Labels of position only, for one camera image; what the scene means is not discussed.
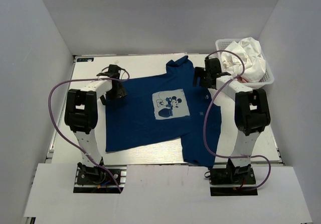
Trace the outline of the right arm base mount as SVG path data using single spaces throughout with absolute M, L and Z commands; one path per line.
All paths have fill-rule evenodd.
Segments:
M 226 168 L 212 168 L 205 172 L 211 196 L 257 196 L 254 171 L 232 175 Z

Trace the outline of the white t shirt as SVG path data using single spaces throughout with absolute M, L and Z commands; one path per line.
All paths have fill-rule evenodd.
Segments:
M 221 53 L 221 63 L 232 76 L 240 75 L 249 82 L 259 82 L 266 72 L 266 61 L 259 41 L 252 37 L 232 41 Z

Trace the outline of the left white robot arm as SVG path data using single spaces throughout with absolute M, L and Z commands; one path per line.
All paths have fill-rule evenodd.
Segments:
M 127 92 L 122 84 L 121 72 L 125 69 L 109 65 L 97 74 L 97 78 L 81 89 L 70 89 L 67 93 L 64 121 L 74 133 L 81 148 L 82 164 L 91 167 L 89 178 L 94 183 L 105 180 L 106 171 L 95 137 L 98 123 L 98 102 L 104 106 L 111 100 L 124 98 Z

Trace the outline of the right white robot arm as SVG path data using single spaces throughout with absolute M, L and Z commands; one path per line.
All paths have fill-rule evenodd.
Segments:
M 255 143 L 265 127 L 270 124 L 270 112 L 264 89 L 252 89 L 222 72 L 217 58 L 205 58 L 205 67 L 196 67 L 193 86 L 216 89 L 235 102 L 234 121 L 238 129 L 234 150 L 228 158 L 232 167 L 227 169 L 227 179 L 240 182 L 244 169 L 248 169 Z

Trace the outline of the pink t shirt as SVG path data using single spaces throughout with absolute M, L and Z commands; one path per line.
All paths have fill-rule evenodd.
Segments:
M 243 78 L 243 77 L 239 77 L 238 81 L 241 83 L 250 83 L 247 79 Z

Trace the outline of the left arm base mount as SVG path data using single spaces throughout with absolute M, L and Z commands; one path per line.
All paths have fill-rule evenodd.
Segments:
M 110 167 L 110 174 L 98 167 L 77 164 L 73 193 L 120 194 L 115 184 L 123 190 L 126 181 L 126 167 Z

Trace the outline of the blue t shirt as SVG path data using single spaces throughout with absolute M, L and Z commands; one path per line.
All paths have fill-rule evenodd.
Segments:
M 166 64 L 165 74 L 136 78 L 127 95 L 108 100 L 106 152 L 180 139 L 183 160 L 212 167 L 221 133 L 221 108 L 208 89 L 193 86 L 194 66 L 187 56 Z

